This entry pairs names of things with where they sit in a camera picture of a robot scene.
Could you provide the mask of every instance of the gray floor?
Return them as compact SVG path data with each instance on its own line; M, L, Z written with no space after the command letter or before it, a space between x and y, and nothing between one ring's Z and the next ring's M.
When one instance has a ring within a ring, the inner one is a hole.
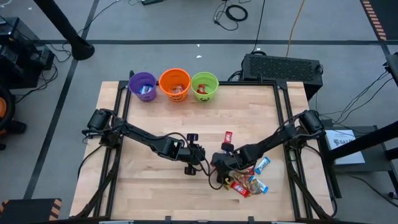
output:
M84 27L94 0L56 1L77 30ZM96 14L113 0L100 0ZM93 22L89 40L204 40L256 38L262 1L244 5L249 11L247 21L239 29L228 32L212 21L216 0L167 0L150 6L134 7L120 0ZM259 38L287 40L299 0L267 0ZM58 40L62 36L32 1L20 0L0 9L2 16L19 16L41 39ZM230 21L220 21L233 27ZM359 0L307 0L294 33L295 40L377 40ZM258 45L269 55L284 56L286 45ZM102 81L126 80L130 70L147 71L156 77L168 68L184 68L191 75L200 71L214 73L226 80L239 69L245 53L253 45L244 44L153 44L95 45L96 53L78 62L70 89L53 135L33 198L60 197L61 217L69 215L76 187L78 165L85 145L81 130L90 118L98 99ZM394 53L398 46L390 45ZM290 57L310 58L324 65L324 86L318 92L318 110L338 111L368 86L383 71L384 54L378 45L293 45ZM72 60L59 64L59 77L46 90L38 91L17 105L16 118L29 125L27 132L5 139L8 149L1 152L3 170L0 200L22 198L32 175L44 137L49 128L61 89ZM382 82L363 97L366 101ZM345 125L378 125L395 120L398 89L389 82L366 106L354 112ZM315 109L315 101L310 101ZM390 141L387 147L396 147ZM382 192L392 190L388 175L361 175ZM361 182L349 177L338 178L342 199L338 199L338 215L342 220L370 223L393 223L398 218L393 206L383 201Z

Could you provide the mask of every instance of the wooden table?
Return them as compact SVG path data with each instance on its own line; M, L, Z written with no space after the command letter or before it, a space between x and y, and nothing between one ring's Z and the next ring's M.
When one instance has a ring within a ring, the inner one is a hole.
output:
M113 109L117 86L118 82L103 82L97 108ZM308 109L302 83L288 83L288 87L293 114ZM232 143L240 147L270 136L279 126L271 86L220 86L216 98L207 103L197 102L192 94L181 103L171 102L159 89L157 94L151 103L140 102L132 95L128 122L155 135L198 133L198 143L205 148L209 161L214 152L221 152L225 131L233 132ZM281 91L280 97L287 119ZM85 155L98 147L98 141L89 140ZM317 149L316 141L308 144ZM83 166L70 215L76 215L98 188L104 152L104 149L97 152ZM247 221L248 216L253 216L256 221L294 220L283 147L278 146L265 155L272 162L257 177L269 186L268 193L243 198L234 190L211 189L202 172L185 175L186 164L160 158L145 145L124 138L111 218L164 220L165 216L171 216L172 220ZM302 160L309 191L332 214L321 159L303 149ZM215 177L211 180L217 186ZM304 217L298 188L297 195ZM101 214L105 203L103 200Z

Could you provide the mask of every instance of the plastic bucket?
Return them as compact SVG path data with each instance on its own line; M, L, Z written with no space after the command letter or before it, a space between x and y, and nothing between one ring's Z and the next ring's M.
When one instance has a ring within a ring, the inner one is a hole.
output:
M181 68L171 68L159 79L159 88L174 102L183 101L188 96L191 77Z
M204 85L205 89L202 90L206 94L198 93L197 90ZM218 89L218 79L210 72L200 72L192 77L191 89L195 93L195 98L201 102L207 102L214 98Z
M152 89L147 93L141 94L140 91L144 86L152 86ZM156 98L156 78L148 72L137 73L130 78L129 89L141 101L150 102Z

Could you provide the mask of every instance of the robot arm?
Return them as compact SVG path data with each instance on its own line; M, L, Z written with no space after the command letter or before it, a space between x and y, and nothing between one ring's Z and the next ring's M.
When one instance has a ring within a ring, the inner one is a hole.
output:
M294 121L297 119L301 124L300 129L294 126ZM211 164L216 168L218 174L225 174L231 170L243 170L253 166L265 152L280 144L292 141L299 144L324 134L323 125L316 112L304 111L294 116L290 124L281 126L273 135L257 144L244 145L231 154L214 153Z
M102 146L114 148L120 144L120 136L126 136L149 146L149 148L160 157L171 161L186 162L188 167L185 169L185 174L187 175L195 175L196 172L192 165L199 165L200 161L205 160L205 150L198 144L194 144L194 141L198 140L198 134L188 134L187 139L182 136L188 144L185 147L184 140L169 136L179 133L155 136L129 124L124 119L118 118L113 111L110 110L95 110L87 124L87 128L87 130L82 131L85 136L101 133L102 137L99 144Z

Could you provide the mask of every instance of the purple bucket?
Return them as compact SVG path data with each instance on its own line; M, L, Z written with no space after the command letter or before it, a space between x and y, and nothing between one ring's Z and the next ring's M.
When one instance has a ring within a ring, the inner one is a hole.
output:
M140 90L144 85L151 85L152 89L147 93L141 94ZM150 102L156 98L156 78L148 72L137 73L130 78L129 89L141 101Z

